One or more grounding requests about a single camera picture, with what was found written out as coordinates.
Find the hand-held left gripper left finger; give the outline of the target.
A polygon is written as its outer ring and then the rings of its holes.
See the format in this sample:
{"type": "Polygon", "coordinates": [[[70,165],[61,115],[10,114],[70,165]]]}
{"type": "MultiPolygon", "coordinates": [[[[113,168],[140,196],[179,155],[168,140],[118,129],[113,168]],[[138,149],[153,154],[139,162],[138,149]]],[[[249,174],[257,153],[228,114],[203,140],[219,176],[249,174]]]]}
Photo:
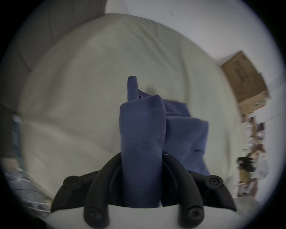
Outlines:
{"type": "Polygon", "coordinates": [[[124,207],[121,153],[99,171],[65,178],[52,202],[51,213],[83,207],[85,223],[92,228],[106,228],[108,205],[124,207]]]}

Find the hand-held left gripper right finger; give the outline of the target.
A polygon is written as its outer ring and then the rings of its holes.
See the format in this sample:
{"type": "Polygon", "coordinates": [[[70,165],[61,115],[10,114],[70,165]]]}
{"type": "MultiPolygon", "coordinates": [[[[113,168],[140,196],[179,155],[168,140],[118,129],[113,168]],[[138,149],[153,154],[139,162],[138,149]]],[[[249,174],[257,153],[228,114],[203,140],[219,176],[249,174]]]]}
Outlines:
{"type": "Polygon", "coordinates": [[[186,170],[174,156],[166,152],[163,152],[161,203],[163,207],[178,204],[178,223],[187,229],[203,222],[204,206],[237,211],[228,188],[219,176],[205,176],[186,170]]]}

